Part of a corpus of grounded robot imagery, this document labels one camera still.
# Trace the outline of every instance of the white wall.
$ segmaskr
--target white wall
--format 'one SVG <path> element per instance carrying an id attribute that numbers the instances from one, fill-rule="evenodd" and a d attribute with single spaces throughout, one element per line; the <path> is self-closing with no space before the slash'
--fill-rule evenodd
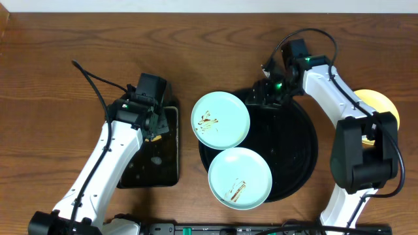
<path id="1" fill-rule="evenodd" d="M 0 3 L 10 12 L 418 12 L 418 0 L 0 0 Z"/>

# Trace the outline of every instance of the round black tray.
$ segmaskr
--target round black tray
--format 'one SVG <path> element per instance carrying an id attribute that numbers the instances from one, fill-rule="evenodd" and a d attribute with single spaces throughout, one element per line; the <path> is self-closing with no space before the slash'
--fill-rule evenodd
<path id="1" fill-rule="evenodd" d="M 249 89 L 233 93 L 242 101 Z M 238 147 L 252 149 L 267 162 L 272 172 L 272 190 L 265 202 L 286 198 L 298 191 L 314 171 L 318 158 L 318 141 L 314 125 L 302 107 L 293 101 L 275 109 L 247 106 L 251 125 Z M 199 142 L 203 166 L 221 150 Z"/>

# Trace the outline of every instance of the yellow bowl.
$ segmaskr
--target yellow bowl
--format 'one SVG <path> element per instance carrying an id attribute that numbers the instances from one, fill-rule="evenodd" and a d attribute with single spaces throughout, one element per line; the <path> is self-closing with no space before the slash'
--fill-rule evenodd
<path id="1" fill-rule="evenodd" d="M 389 100 L 389 98 L 387 98 L 386 96 L 384 96 L 383 94 L 377 91 L 372 91 L 369 89 L 361 89 L 358 91 L 354 91 L 354 94 L 356 94 L 363 102 L 365 102 L 368 106 L 374 108 L 379 113 L 388 112 L 388 111 L 391 112 L 395 116 L 398 122 L 398 130 L 399 130 L 399 124 L 400 124 L 399 113 L 396 107 L 394 106 L 394 104 L 392 103 L 392 101 Z M 363 138 L 362 142 L 363 144 L 370 144 L 370 145 L 374 144 L 374 140 L 370 141 L 366 138 Z"/>

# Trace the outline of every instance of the green tape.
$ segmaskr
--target green tape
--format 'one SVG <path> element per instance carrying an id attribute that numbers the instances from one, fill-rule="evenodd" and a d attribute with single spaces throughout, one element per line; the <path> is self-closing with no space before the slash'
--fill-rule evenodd
<path id="1" fill-rule="evenodd" d="M 191 228 L 183 228 L 183 235 L 191 235 Z"/>

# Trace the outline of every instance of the wooden surface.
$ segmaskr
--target wooden surface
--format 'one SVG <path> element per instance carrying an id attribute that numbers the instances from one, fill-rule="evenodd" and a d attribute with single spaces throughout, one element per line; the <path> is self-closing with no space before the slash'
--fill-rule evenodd
<path id="1" fill-rule="evenodd" d="M 0 3 L 0 42 L 5 33 L 9 15 L 8 10 Z"/>
<path id="2" fill-rule="evenodd" d="M 369 14 L 13 14 L 0 47 L 0 233 L 25 234 L 35 211 L 50 212 L 69 190 L 101 132 L 103 111 L 71 60 L 118 84 L 141 72 L 172 83 L 180 100 L 180 181 L 174 187 L 117 189 L 106 218 L 143 221 L 280 224 L 314 220 L 334 187 L 329 166 L 334 127 L 309 97 L 298 101 L 319 139 L 317 166 L 297 193 L 250 211 L 212 195 L 189 115 L 204 94 L 249 87 L 263 77 L 276 43 L 302 27 L 336 37 L 339 73 L 353 89 L 388 96 L 400 114 L 404 190 L 372 199 L 360 223 L 388 223 L 395 234 L 418 232 L 418 16 Z M 326 38 L 305 33 L 313 54 L 331 56 Z M 107 103 L 120 90 L 97 83 Z M 380 193 L 392 191 L 398 179 Z"/>

